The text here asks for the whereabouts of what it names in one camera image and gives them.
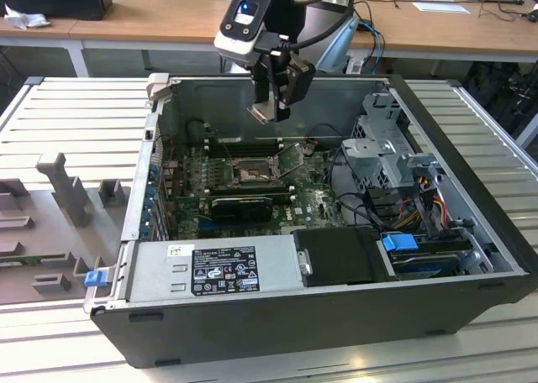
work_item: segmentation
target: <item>barcode sticker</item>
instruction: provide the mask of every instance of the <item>barcode sticker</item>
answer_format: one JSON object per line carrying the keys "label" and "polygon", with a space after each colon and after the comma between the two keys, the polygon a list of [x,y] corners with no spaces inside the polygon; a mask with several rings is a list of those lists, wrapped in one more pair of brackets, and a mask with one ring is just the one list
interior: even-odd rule
{"label": "barcode sticker", "polygon": [[191,255],[193,250],[194,244],[168,244],[168,257]]}

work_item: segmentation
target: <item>motherboard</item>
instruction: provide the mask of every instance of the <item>motherboard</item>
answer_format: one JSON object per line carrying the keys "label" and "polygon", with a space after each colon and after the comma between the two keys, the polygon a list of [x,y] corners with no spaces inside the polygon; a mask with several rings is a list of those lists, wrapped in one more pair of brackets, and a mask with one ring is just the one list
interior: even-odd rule
{"label": "motherboard", "polygon": [[313,144],[184,150],[170,160],[166,188],[175,239],[289,234],[345,226],[327,183],[328,152]]}

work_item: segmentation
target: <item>yellow wire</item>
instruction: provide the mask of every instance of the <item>yellow wire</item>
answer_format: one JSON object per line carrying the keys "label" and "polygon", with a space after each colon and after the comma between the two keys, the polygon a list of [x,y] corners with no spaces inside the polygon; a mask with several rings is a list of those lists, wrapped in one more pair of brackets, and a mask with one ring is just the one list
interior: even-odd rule
{"label": "yellow wire", "polygon": [[396,225],[394,228],[402,228],[403,226],[407,225],[408,223],[412,222],[414,219],[416,219],[419,216],[419,212],[415,211],[411,215],[409,215],[407,218],[405,218],[402,222],[400,222],[398,225]]}

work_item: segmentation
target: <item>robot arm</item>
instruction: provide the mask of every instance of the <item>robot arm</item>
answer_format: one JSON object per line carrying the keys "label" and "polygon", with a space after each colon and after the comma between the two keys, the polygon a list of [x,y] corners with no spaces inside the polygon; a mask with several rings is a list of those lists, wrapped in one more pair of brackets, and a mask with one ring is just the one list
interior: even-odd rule
{"label": "robot arm", "polygon": [[289,118],[289,106],[306,96],[315,67],[299,57],[299,50],[330,36],[353,14],[349,0],[338,21],[298,43],[306,7],[318,1],[232,0],[229,5],[214,44],[251,73],[255,101],[249,111],[262,123]]}

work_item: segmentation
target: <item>green circuit board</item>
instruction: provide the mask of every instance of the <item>green circuit board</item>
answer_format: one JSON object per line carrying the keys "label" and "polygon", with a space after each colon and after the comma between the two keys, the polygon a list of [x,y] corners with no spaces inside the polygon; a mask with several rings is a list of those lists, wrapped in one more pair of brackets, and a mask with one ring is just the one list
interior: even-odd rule
{"label": "green circuit board", "polygon": [[[289,234],[298,228],[344,226],[324,183],[327,159],[322,151],[310,150],[304,157],[298,152],[305,144],[287,146],[273,157],[211,158],[202,149],[192,148],[177,158],[175,188],[171,199],[175,206],[175,239],[212,239],[227,237]],[[270,186],[279,191],[251,194],[274,197],[272,218],[258,224],[221,225],[211,219],[210,203],[215,191],[239,188],[237,194],[249,194],[248,188]]]}

